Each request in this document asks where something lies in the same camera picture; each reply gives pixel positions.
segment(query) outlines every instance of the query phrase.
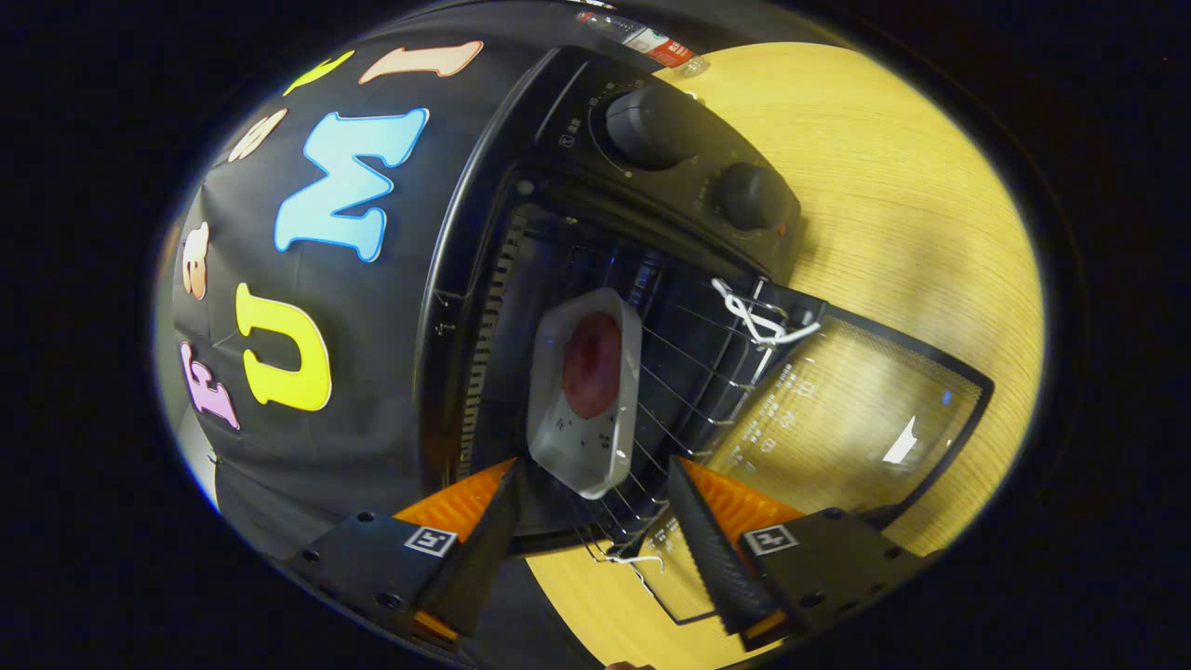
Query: wooden table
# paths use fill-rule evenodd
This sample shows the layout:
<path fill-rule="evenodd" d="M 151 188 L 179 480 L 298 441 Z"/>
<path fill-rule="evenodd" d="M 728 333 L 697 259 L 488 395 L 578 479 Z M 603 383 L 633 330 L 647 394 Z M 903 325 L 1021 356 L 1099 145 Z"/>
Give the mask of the wooden table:
<path fill-rule="evenodd" d="M 943 547 L 1012 463 L 1041 377 L 1042 290 L 1012 198 L 962 130 L 861 54 L 769 43 L 707 58 L 711 68 L 694 79 L 668 70 L 657 77 L 694 92 L 732 124 L 802 200 L 809 228 L 787 284 L 912 334 L 996 384 L 960 457 L 886 531 L 919 555 Z M 794 439 L 784 449 L 809 477 L 831 472 L 825 450 Z M 803 505 L 815 512 L 831 503 Z M 529 563 L 605 664 L 696 670 L 752 656 L 716 618 L 675 626 L 631 569 L 596 564 L 582 547 Z"/>

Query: oven knob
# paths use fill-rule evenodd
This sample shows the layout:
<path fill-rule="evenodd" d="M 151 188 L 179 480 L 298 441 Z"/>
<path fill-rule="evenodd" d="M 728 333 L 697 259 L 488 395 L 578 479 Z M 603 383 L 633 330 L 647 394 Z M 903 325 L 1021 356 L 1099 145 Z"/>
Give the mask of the oven knob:
<path fill-rule="evenodd" d="M 612 145 L 626 159 L 667 169 L 696 154 L 706 114 L 681 90 L 647 86 L 612 100 L 604 119 Z"/>
<path fill-rule="evenodd" d="M 803 208 L 780 174 L 750 163 L 724 170 L 719 198 L 728 220 L 741 230 L 780 230 L 797 221 Z"/>

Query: water bottle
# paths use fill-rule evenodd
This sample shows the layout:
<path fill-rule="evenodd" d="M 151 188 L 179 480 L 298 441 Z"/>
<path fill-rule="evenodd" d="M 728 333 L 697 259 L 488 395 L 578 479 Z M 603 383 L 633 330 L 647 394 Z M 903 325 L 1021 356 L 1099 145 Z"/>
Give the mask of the water bottle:
<path fill-rule="evenodd" d="M 637 21 L 596 12 L 579 12 L 575 14 L 575 20 L 676 70 L 682 76 L 694 76 L 709 67 L 703 56 Z"/>

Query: letter m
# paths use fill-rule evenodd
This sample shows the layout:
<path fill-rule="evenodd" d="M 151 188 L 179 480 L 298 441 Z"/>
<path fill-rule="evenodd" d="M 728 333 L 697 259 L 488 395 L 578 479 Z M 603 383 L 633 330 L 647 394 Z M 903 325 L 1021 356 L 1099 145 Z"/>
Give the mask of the letter m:
<path fill-rule="evenodd" d="M 411 109 L 395 117 L 341 118 L 331 112 L 318 121 L 303 154 L 326 176 L 286 198 L 278 208 L 274 243 L 285 251 L 295 239 L 351 246 L 360 259 L 380 255 L 385 211 L 372 207 L 363 215 L 336 212 L 367 202 L 393 189 L 393 182 L 360 161 L 376 156 L 393 168 L 410 157 L 430 112 Z"/>

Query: yellow letter u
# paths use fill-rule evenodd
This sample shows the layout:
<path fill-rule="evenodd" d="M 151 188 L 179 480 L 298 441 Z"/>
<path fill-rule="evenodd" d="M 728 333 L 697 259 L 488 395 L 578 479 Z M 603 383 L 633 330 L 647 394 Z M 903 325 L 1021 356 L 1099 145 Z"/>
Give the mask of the yellow letter u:
<path fill-rule="evenodd" d="M 291 372 L 257 361 L 251 350 L 244 350 L 244 375 L 256 402 L 269 401 L 306 412 L 318 412 L 331 400 L 331 363 L 318 325 L 300 308 L 257 298 L 248 292 L 248 283 L 236 287 L 236 324 L 248 337 L 254 327 L 264 327 L 288 334 L 298 345 L 301 368 Z"/>

